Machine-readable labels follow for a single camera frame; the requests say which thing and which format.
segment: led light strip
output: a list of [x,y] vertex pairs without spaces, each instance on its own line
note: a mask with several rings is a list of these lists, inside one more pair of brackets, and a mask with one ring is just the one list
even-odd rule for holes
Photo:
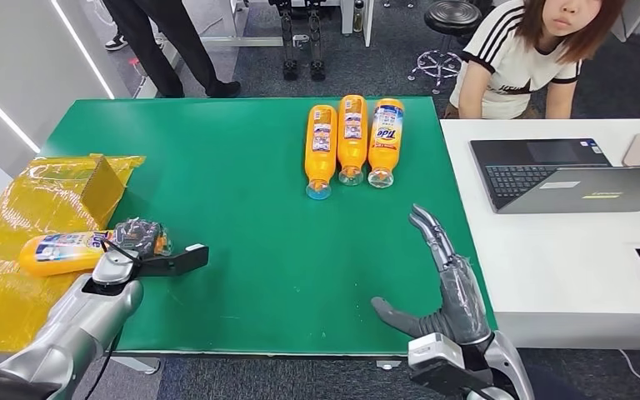
[[0,118],[23,140],[35,153],[40,153],[40,147],[0,108]]
[[89,67],[91,67],[92,70],[94,71],[94,75],[97,75],[97,79],[99,79],[99,82],[104,87],[104,91],[107,92],[107,95],[109,96],[109,98],[114,99],[114,93],[112,92],[112,89],[110,89],[109,85],[107,85],[107,82],[104,81],[104,76],[102,76],[102,73],[99,72],[97,65],[94,64],[94,60],[92,60],[92,57],[90,57],[89,53],[87,52],[87,49],[84,48],[84,44],[82,43],[82,40],[80,40],[79,36],[75,32],[73,25],[70,23],[70,20],[68,20],[68,17],[65,15],[65,12],[63,12],[63,9],[60,7],[60,4],[58,4],[58,0],[50,0],[50,3],[52,3],[52,6],[55,7],[55,11],[57,11],[57,15],[59,15],[60,19],[62,19],[62,23],[65,24],[65,27],[70,32],[70,35],[72,35],[72,38],[75,39],[75,43],[79,47],[79,51],[82,52],[82,55],[87,59],[87,63],[89,63]]

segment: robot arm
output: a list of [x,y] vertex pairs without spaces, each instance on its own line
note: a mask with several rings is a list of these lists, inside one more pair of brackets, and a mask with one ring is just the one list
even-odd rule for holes
[[128,220],[116,232],[116,248],[110,245],[92,274],[75,280],[33,341],[0,364],[0,399],[72,398],[89,365],[141,304],[138,277],[181,275],[208,262],[209,248],[201,244],[177,256],[154,257],[154,243],[162,235],[155,222]]
[[387,325],[415,338],[408,344],[411,379],[443,395],[463,395],[469,400],[533,400],[517,349],[501,332],[489,328],[468,260],[455,253],[430,212],[414,204],[408,220],[431,250],[442,307],[426,317],[414,317],[380,297],[373,298],[372,305]]

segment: clear bottle cap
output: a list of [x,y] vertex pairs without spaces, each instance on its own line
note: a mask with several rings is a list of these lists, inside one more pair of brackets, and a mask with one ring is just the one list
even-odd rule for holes
[[314,179],[305,187],[305,193],[313,200],[324,200],[330,197],[333,190],[330,184],[322,179]]
[[347,186],[357,186],[364,180],[364,172],[360,167],[348,165],[340,171],[338,178],[341,183]]
[[384,189],[393,184],[393,175],[386,168],[375,168],[369,173],[367,180],[375,188]]

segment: detergent bottle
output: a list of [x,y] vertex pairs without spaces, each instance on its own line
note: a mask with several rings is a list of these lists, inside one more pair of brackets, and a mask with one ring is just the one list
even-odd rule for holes
[[43,235],[27,241],[18,261],[36,277],[93,269],[104,254],[99,238],[112,240],[113,231]]
[[350,94],[340,102],[337,159],[342,165],[339,180],[356,186],[364,180],[362,165],[367,161],[367,102],[364,97]]
[[307,117],[305,138],[305,192],[310,198],[330,196],[330,179],[335,173],[338,151],[338,113],[332,106],[318,105]]
[[372,136],[369,138],[369,184],[388,188],[393,184],[393,169],[398,163],[403,130],[403,104],[393,98],[383,98],[374,108]]

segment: green table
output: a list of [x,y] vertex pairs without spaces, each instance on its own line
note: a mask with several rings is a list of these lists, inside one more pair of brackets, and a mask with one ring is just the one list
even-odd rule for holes
[[[369,101],[370,110],[376,99]],[[441,303],[428,247],[408,222],[433,212],[472,260],[495,327],[448,151],[430,97],[404,97],[396,181],[378,190],[332,180],[305,194],[308,112],[339,98],[78,101],[43,155],[145,155],[112,225],[163,223],[178,251],[210,247],[206,267],[143,278],[122,353],[401,355],[408,337],[369,300],[423,315]]]

